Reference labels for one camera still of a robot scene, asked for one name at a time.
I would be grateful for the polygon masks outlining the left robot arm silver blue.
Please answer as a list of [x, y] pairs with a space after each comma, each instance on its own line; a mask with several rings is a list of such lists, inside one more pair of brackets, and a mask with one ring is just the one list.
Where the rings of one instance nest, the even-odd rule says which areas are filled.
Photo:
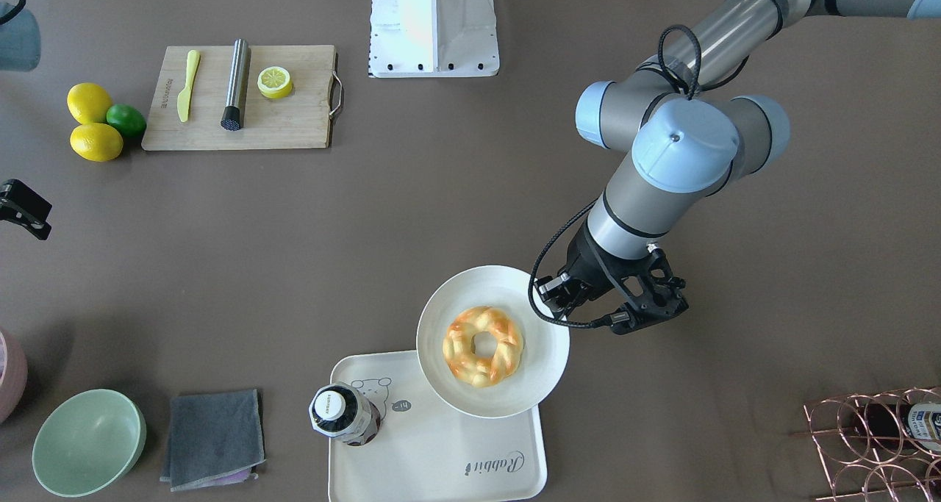
[[939, 0], [725, 0], [684, 37], [666, 44], [622, 82], [586, 87], [578, 133], [625, 158], [598, 200], [573, 217], [581, 224], [567, 263], [530, 277], [538, 318], [575, 329], [638, 331], [688, 308], [661, 240], [696, 201], [773, 162], [790, 142], [783, 107], [764, 96], [709, 102], [750, 54], [781, 30], [813, 15], [939, 17]]

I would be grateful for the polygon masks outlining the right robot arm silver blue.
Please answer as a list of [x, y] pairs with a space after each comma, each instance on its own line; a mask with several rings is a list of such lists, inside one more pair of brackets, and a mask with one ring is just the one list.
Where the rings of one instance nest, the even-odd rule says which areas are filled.
[[[40, 30], [26, 0], [2, 0], [1, 69], [3, 72], [30, 72], [41, 57]], [[8, 179], [1, 186], [1, 220], [14, 223], [47, 240], [51, 233], [48, 218], [51, 203], [19, 179]]]

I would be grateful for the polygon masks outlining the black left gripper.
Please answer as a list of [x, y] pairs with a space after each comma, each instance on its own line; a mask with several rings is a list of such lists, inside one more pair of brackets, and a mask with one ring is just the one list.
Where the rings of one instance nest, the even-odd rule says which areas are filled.
[[583, 223], [568, 245], [567, 263], [562, 268], [566, 274], [535, 279], [535, 291], [550, 309], [544, 319], [568, 320], [585, 301], [597, 301], [611, 291], [616, 294], [618, 310], [624, 309], [624, 292], [609, 279], [621, 277], [625, 264], [626, 259], [604, 250], [590, 234], [588, 224]]

